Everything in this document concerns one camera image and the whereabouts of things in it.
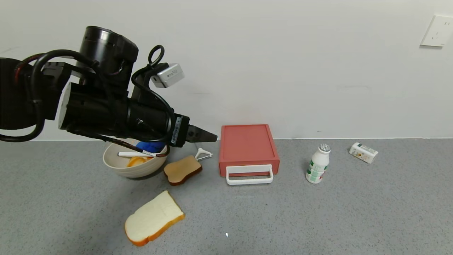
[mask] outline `white bread slice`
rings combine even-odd
[[[129,216],[124,229],[134,245],[144,246],[184,217],[169,192],[164,191]]]

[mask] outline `wall outlet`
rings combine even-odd
[[[443,47],[453,32],[453,17],[434,15],[420,45]]]

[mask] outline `black cable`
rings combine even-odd
[[[34,60],[37,60],[41,55],[42,55],[42,53],[29,56],[28,58],[22,60],[19,64],[16,65],[16,67],[14,68],[14,82],[16,82],[16,85],[19,84],[19,75],[20,75],[21,69],[24,66],[26,66],[28,63],[30,63]]]
[[[156,60],[152,61],[153,55],[156,51],[160,49],[159,56],[156,58]],[[162,60],[164,57],[165,49],[162,45],[156,45],[154,48],[151,49],[151,51],[148,54],[148,67],[154,68],[156,67],[157,64]]]
[[[111,143],[123,146],[125,148],[134,150],[136,152],[141,152],[141,153],[146,152],[145,150],[140,149],[137,146],[134,146],[134,145],[132,145],[130,143],[127,143],[125,141],[118,140],[118,139],[111,138],[111,137],[106,137],[106,136],[103,136],[103,135],[100,135],[100,134],[90,133],[90,132],[85,132],[85,131],[75,130],[75,129],[68,129],[67,131],[70,132],[70,133],[73,133],[75,135],[85,136],[85,137],[89,137],[89,138],[93,138],[93,139],[99,139],[99,140],[103,140],[104,142],[111,142]],[[167,150],[165,151],[165,153],[157,154],[156,157],[165,157],[168,154],[170,154],[170,147],[168,145],[166,145],[166,146],[167,146]]]
[[[39,90],[38,90],[39,76],[41,74],[42,68],[49,60],[51,60],[55,57],[62,57],[62,56],[73,57],[76,61],[86,64],[88,67],[93,69],[93,71],[100,77],[100,79],[103,82],[106,81],[106,78],[104,77],[103,73],[97,66],[98,62],[85,57],[84,55],[80,54],[77,51],[68,50],[68,49],[57,49],[57,50],[52,50],[52,51],[42,54],[39,57],[39,59],[36,61],[36,63],[34,64],[32,73],[31,73],[31,77],[30,77],[30,96],[31,96],[31,100],[33,103],[33,110],[34,110],[34,113],[36,116],[36,125],[34,127],[34,130],[30,134],[27,134],[24,136],[18,136],[18,137],[12,137],[12,136],[6,136],[6,135],[0,134],[0,140],[5,141],[5,142],[26,142],[26,141],[36,138],[42,132],[42,130],[44,128],[44,121],[45,121],[44,116],[45,115],[43,113],[43,102],[42,102],[42,99],[41,99],[41,96],[40,96]],[[112,98],[109,97],[109,93],[108,93],[109,91],[110,90],[107,89],[107,97],[109,98],[110,101],[112,101]]]
[[[155,61],[152,61],[152,57],[153,57],[153,54],[160,49],[160,53],[159,53],[159,56],[157,57],[157,59]],[[148,62],[149,64],[144,67],[144,68],[141,68],[139,69],[138,71],[136,71],[133,75],[132,75],[132,78],[131,78],[131,81],[132,81],[132,84],[134,84],[135,86],[137,86],[139,89],[141,90],[144,90],[148,93],[151,93],[157,100],[159,100],[165,107],[165,115],[166,115],[166,127],[167,127],[167,130],[165,132],[165,135],[163,135],[161,138],[159,139],[154,139],[154,140],[146,140],[144,142],[161,142],[161,141],[165,141],[167,142],[169,138],[171,138],[172,136],[172,133],[171,131],[174,129],[174,126],[175,126],[175,122],[176,122],[176,117],[174,115],[174,112],[173,110],[171,109],[170,105],[167,103],[167,101],[161,97],[159,94],[157,94],[156,92],[154,92],[153,90],[151,90],[150,88],[146,87],[144,84],[141,84],[137,81],[137,78],[142,75],[142,74],[145,74],[146,72],[150,72],[150,71],[153,71],[153,68],[155,66],[157,66],[159,64],[159,62],[162,60],[163,56],[164,56],[164,53],[165,53],[165,49],[163,46],[161,45],[156,45],[154,48],[151,49],[151,51],[149,52],[149,55],[148,55]]]

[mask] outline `red drawer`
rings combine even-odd
[[[272,165],[279,171],[280,158],[268,124],[222,126],[220,137],[220,176],[226,177],[226,167]],[[259,176],[267,173],[240,173],[231,176]]]

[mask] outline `gray countertop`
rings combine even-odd
[[[181,186],[116,175],[104,142],[2,142],[0,254],[452,254],[453,140],[364,140],[379,151],[370,165],[348,154],[353,140],[275,142],[280,171],[255,186],[219,176],[219,142],[202,144],[215,156]],[[321,142],[331,163],[315,185],[304,170]],[[164,190],[186,218],[133,246],[125,220]]]

